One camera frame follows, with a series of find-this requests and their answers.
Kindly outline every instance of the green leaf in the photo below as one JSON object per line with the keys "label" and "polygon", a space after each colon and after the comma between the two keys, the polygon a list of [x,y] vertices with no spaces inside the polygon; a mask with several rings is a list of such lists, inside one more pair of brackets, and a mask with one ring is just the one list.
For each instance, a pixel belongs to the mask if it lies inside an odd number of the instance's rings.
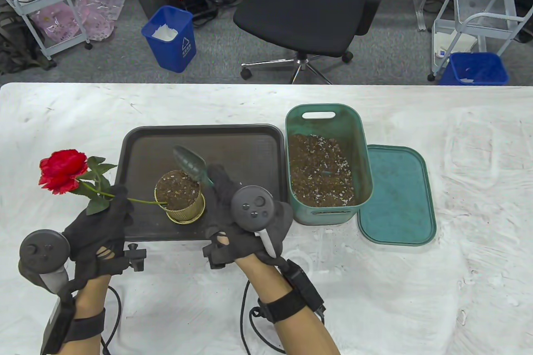
{"label": "green leaf", "polygon": [[[95,188],[94,184],[89,183],[89,182],[85,182],[85,183],[88,184],[89,186],[91,186],[92,188]],[[88,197],[90,199],[97,199],[98,198],[98,194],[97,193],[95,193],[94,191],[91,191],[90,189],[85,187],[82,183],[80,183],[80,186],[76,190],[71,191],[71,193],[77,194],[79,196],[85,196],[85,197]]]}
{"label": "green leaf", "polygon": [[109,183],[109,180],[107,180],[104,176],[100,175],[98,176],[100,180],[100,191],[103,193],[108,193],[111,189],[111,184]]}
{"label": "green leaf", "polygon": [[98,173],[99,174],[105,174],[105,172],[113,169],[114,167],[117,167],[117,165],[113,165],[113,164],[100,164],[98,165]]}
{"label": "green leaf", "polygon": [[93,157],[91,157],[91,158],[95,159],[95,161],[97,162],[97,164],[101,164],[102,162],[105,161],[105,158],[103,158],[103,157],[94,157],[94,156],[93,156]]}
{"label": "green leaf", "polygon": [[88,171],[88,172],[85,172],[85,174],[82,174],[81,176],[78,176],[78,179],[81,179],[81,180],[96,180],[97,179],[97,174],[95,173],[95,171]]}
{"label": "green leaf", "polygon": [[97,197],[89,201],[89,204],[85,212],[87,213],[87,215],[93,215],[95,213],[106,210],[108,207],[109,207],[109,201],[101,197]]}
{"label": "green leaf", "polygon": [[102,157],[89,157],[87,159],[87,164],[93,171],[98,170],[98,165],[105,161],[105,158]]}

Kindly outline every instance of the red rose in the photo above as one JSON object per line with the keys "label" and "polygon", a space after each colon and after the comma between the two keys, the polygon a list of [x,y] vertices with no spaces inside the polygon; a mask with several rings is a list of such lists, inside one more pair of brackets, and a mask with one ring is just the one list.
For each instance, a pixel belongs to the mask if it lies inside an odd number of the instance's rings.
{"label": "red rose", "polygon": [[77,150],[61,150],[40,164],[39,184],[54,194],[65,194],[76,190],[80,184],[76,178],[88,169],[87,156]]}

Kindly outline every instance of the black bag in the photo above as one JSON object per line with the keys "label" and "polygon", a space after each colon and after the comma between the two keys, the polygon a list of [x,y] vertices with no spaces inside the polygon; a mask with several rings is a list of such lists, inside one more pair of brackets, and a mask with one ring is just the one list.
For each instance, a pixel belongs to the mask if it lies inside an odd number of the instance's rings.
{"label": "black bag", "polygon": [[[44,37],[37,26],[34,28],[41,40]],[[31,66],[44,70],[56,66],[48,61],[24,20],[9,5],[0,6],[0,75],[15,73]]]}

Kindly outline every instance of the bin handle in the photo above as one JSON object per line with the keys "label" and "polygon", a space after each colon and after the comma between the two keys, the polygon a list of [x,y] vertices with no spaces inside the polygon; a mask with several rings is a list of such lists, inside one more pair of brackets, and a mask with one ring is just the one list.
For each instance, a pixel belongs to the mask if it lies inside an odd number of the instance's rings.
{"label": "bin handle", "polygon": [[334,214],[343,214],[351,213],[351,211],[313,211],[313,215],[334,215]]}
{"label": "bin handle", "polygon": [[303,119],[333,119],[337,114],[333,111],[308,111],[301,114]]}
{"label": "bin handle", "polygon": [[348,105],[346,104],[301,104],[299,106],[294,107],[289,111],[287,114],[287,117],[300,117],[302,119],[305,119],[303,117],[304,114],[312,114],[312,113],[334,113],[335,116],[337,116],[337,112],[339,111],[339,108],[348,108]]}

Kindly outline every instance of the wristband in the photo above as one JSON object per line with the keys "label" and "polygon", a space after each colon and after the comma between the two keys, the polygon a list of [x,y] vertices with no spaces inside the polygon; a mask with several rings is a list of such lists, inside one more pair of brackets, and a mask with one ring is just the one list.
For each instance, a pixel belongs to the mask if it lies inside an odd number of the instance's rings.
{"label": "wristband", "polygon": [[70,323],[69,330],[65,336],[64,343],[69,341],[87,340],[98,336],[103,332],[103,322],[105,320],[105,308],[101,313],[91,318],[74,319]]}
{"label": "wristband", "polygon": [[301,298],[297,290],[292,290],[280,299],[268,304],[265,304],[261,300],[257,300],[257,302],[261,309],[261,316],[265,317],[271,323],[278,323],[279,321],[288,319],[306,306],[305,301]]}

